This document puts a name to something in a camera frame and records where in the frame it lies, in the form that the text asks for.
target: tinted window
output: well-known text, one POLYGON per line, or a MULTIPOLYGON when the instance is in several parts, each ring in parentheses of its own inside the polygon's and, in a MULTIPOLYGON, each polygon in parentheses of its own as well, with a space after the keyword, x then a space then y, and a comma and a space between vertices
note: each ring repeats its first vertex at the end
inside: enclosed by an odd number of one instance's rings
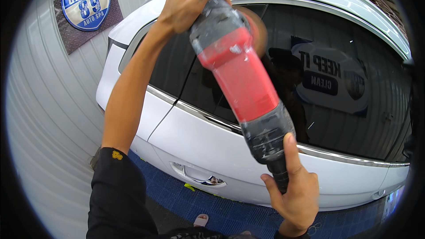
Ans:
MULTIPOLYGON (((262 58, 295 123, 298 141, 405 161, 410 79, 401 58, 368 30, 318 10, 271 4, 262 58)), ((213 75, 195 61, 182 100, 236 123, 213 75)))
MULTIPOLYGON (((244 7, 261 15, 265 5, 256 4, 244 7)), ((235 124, 238 123, 212 72, 203 68, 198 59, 195 60, 187 77, 181 99, 217 117, 235 124)))
POLYGON ((189 33, 174 35, 159 54, 149 84, 178 97, 194 58, 189 33))

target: black shirt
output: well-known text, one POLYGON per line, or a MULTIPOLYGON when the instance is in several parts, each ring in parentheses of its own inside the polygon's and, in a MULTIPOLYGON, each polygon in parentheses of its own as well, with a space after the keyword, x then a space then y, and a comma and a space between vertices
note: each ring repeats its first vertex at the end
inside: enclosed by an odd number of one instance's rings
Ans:
MULTIPOLYGON (((145 177, 127 155, 114 148, 102 148, 91 181, 87 239, 221 239, 221 233, 204 227, 189 227, 158 235, 146 209, 145 177)), ((231 236, 254 238, 254 236, 231 236)), ((275 239, 283 237, 276 233, 275 239)))

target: white wall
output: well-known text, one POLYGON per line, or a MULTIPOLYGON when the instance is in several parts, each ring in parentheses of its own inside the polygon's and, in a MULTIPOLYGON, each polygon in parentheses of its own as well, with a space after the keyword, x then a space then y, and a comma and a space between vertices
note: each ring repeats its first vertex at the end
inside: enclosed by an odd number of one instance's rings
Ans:
MULTIPOLYGON (((144 0, 118 2, 126 17, 144 0)), ((89 161, 103 128, 95 95, 111 29, 68 56, 53 0, 34 0, 16 35, 6 91, 12 158, 30 204, 55 238, 87 232, 89 161)))

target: person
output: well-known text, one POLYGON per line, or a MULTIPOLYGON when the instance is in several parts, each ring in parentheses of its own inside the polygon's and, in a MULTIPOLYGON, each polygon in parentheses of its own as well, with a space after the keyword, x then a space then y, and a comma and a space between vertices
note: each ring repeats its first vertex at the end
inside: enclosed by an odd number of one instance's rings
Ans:
MULTIPOLYGON (((189 29, 208 0, 166 0, 164 8, 116 82, 104 115, 104 131, 97 168, 91 182, 86 237, 94 238, 226 238, 205 227, 174 229, 158 235, 146 202, 143 174, 127 157, 140 122, 145 91, 155 61, 174 34, 189 29)), ((274 181, 261 175, 272 207, 284 217, 277 238, 308 236, 318 212, 317 175, 309 173, 298 158, 296 141, 284 136, 289 186, 282 195, 274 181)), ((250 236, 241 234, 229 238, 250 236)))

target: foot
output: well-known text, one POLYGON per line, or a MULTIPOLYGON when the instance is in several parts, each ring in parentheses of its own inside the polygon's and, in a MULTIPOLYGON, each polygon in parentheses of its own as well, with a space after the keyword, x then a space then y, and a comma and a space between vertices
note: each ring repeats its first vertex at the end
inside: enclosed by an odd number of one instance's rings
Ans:
POLYGON ((194 227, 205 227, 208 222, 208 215, 206 214, 199 214, 198 217, 196 217, 196 220, 193 223, 194 227))

